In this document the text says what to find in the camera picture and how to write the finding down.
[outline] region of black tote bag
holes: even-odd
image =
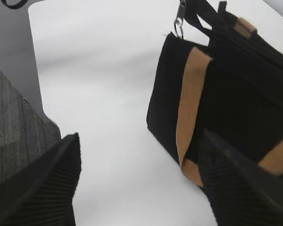
[[[185,19],[210,44],[168,35],[149,104],[149,130],[199,186],[203,128],[283,177],[283,60],[234,32],[206,1],[187,1],[186,11]]]

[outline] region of gray background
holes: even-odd
[[[0,70],[46,120],[28,17],[28,7],[39,1],[30,0],[18,10],[9,9],[0,1]]]

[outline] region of metal clasp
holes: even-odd
[[[179,5],[179,8],[178,8],[177,16],[176,16],[176,19],[174,21],[174,29],[175,29],[176,36],[178,38],[181,38],[181,39],[183,39],[183,20],[184,20],[184,16],[185,16],[186,6],[187,6],[187,1],[186,0],[180,0],[180,5]]]

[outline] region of tan strap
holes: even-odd
[[[234,29],[246,38],[250,38],[254,33],[257,33],[256,27],[243,18],[238,18]]]
[[[176,145],[179,163],[184,175],[202,186],[198,166],[185,159],[190,146],[207,67],[211,58],[194,47],[188,57],[184,74],[181,98],[178,108]]]
[[[283,174],[283,140],[266,154],[259,166],[272,174]]]

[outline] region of black ribbed object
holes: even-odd
[[[199,169],[219,226],[283,226],[283,180],[207,130]]]
[[[75,226],[80,172],[79,136],[68,135],[0,185],[0,226]]]

